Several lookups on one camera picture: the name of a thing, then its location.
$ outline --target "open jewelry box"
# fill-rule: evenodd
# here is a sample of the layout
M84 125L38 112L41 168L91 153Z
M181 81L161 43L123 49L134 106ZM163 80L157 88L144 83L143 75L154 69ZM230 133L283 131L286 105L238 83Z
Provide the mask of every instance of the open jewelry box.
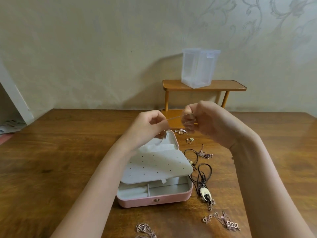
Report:
M191 164L179 150L173 131L153 138L137 150L123 173L117 198L124 208L188 200L193 184Z

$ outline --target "person's left hand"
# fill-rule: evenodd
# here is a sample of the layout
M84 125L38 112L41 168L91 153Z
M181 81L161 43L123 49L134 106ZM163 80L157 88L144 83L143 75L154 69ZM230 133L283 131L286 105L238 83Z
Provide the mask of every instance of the person's left hand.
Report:
M121 136L120 141L122 141L125 146L128 146L130 150L135 150L146 144L163 130L168 129L168 121L160 111L152 110L142 112Z

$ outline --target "shelf top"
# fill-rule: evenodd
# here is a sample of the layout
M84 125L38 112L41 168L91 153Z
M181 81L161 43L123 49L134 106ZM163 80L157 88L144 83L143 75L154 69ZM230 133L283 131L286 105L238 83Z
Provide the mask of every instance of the shelf top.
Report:
M180 80L163 80L165 91L246 91L247 87L234 80L212 80L211 84L202 88L191 88Z

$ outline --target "forearm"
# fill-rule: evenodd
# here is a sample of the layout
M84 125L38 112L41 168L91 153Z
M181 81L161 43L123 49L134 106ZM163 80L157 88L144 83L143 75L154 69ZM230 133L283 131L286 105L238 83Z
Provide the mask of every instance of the forearm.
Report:
M252 237L314 237L258 135L230 148Z
M131 152L119 140L100 162L88 184L51 238L100 238Z

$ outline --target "hand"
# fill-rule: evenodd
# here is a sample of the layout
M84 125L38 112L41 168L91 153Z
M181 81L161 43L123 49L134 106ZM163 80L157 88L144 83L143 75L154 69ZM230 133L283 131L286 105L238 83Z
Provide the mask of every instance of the hand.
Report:
M163 130L168 130L166 117L158 110L140 113L132 125L121 136L120 140L130 150L135 150L146 144Z
M190 104L183 110L183 115L182 124L187 132L199 131L226 148L232 147L241 137L257 135L242 121L213 102Z

